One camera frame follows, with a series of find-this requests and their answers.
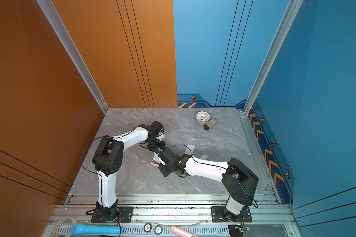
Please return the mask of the white battery cover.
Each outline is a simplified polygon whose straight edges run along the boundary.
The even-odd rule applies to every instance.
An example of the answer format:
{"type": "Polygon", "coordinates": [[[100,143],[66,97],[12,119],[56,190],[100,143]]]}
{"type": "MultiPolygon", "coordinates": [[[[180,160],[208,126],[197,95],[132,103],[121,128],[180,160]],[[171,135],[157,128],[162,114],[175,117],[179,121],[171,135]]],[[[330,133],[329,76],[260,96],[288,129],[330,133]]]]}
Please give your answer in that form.
{"type": "Polygon", "coordinates": [[[207,160],[208,159],[208,156],[206,154],[203,154],[201,157],[200,157],[201,160],[207,160]]]}

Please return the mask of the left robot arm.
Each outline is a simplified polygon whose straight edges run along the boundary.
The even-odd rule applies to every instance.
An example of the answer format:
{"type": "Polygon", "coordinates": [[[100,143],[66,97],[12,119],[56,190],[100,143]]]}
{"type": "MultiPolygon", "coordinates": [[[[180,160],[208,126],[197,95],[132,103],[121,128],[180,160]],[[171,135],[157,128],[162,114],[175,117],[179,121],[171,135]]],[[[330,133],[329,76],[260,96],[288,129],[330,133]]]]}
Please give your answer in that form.
{"type": "Polygon", "coordinates": [[[121,135],[101,138],[93,157],[99,181],[99,198],[92,216],[93,223],[118,221],[120,211],[116,179],[123,163],[124,152],[140,143],[147,144],[146,148],[154,151],[163,138],[164,128],[158,121],[154,121],[151,125],[141,124],[121,135]]]}

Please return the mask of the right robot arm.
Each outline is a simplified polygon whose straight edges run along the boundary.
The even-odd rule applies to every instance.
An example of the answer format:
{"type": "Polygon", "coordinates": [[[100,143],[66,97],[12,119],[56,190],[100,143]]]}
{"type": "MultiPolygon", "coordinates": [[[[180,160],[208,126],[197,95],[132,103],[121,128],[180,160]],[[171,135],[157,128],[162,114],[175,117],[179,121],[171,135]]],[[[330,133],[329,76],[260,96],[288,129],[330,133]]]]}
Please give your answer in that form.
{"type": "Polygon", "coordinates": [[[193,155],[195,147],[185,145],[183,155],[176,154],[171,147],[154,149],[159,169],[165,177],[171,173],[181,178],[199,176],[221,183],[229,193],[224,212],[238,216],[242,208],[252,206],[259,182],[258,176],[238,159],[228,162],[203,160],[193,155]]]}

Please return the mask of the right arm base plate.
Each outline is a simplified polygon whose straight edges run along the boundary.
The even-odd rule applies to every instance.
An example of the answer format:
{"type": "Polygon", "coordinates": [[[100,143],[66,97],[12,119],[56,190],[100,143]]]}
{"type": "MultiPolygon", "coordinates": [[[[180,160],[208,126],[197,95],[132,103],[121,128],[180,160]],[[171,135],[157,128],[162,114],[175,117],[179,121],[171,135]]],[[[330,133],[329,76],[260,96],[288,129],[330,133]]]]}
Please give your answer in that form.
{"type": "Polygon", "coordinates": [[[252,215],[248,206],[242,207],[239,214],[228,211],[225,206],[211,207],[211,217],[214,223],[234,222],[234,223],[251,223],[252,215]]]}

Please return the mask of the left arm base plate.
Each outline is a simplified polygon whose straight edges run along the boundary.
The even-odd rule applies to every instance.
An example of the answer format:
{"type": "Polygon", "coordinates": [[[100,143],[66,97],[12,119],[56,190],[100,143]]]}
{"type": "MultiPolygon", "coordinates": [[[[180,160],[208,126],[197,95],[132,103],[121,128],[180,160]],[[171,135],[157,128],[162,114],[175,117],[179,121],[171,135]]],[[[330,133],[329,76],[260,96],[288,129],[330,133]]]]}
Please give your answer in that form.
{"type": "Polygon", "coordinates": [[[130,223],[133,216],[133,207],[117,206],[112,208],[96,207],[92,214],[92,223],[130,223]]]}

